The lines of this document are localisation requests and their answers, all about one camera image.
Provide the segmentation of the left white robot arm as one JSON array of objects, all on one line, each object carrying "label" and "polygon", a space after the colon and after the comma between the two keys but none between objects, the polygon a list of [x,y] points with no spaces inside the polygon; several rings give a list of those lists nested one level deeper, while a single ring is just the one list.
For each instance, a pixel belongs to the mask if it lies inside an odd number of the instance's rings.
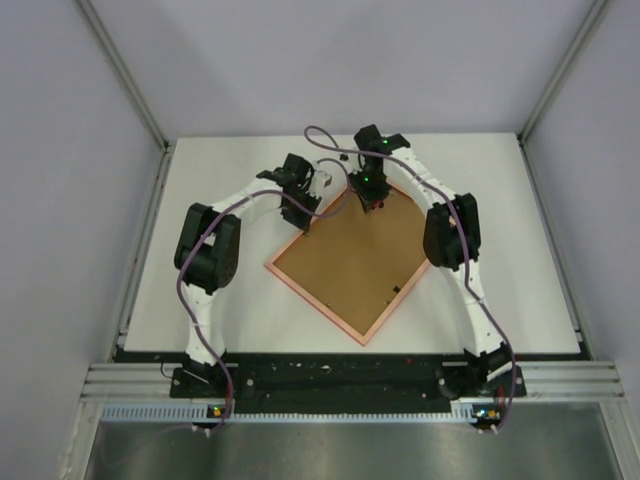
[{"label": "left white robot arm", "polygon": [[222,321],[212,311],[218,291],[231,283],[238,269],[243,231],[274,211],[295,228],[308,231],[331,182],[331,175],[317,162],[289,154],[282,166],[258,173],[226,199],[188,208],[174,266],[178,298],[190,322],[186,354],[197,365],[191,381],[203,395],[216,396],[226,387],[227,374],[217,366],[226,350]]}]

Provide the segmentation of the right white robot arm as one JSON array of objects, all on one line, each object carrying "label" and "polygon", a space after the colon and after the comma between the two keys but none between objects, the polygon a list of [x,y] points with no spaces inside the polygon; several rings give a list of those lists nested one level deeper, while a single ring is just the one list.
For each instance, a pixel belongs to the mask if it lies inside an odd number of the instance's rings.
[{"label": "right white robot arm", "polygon": [[512,350],[491,316],[480,279],[481,233],[478,203],[458,194],[418,161],[400,134],[383,136],[378,127],[361,128],[354,136],[357,158],[349,182],[368,213],[384,205],[391,188],[407,194],[425,215],[423,250],[430,265],[441,269],[459,290],[466,312],[458,336],[469,369],[466,380],[476,394],[498,389],[513,367]]}]

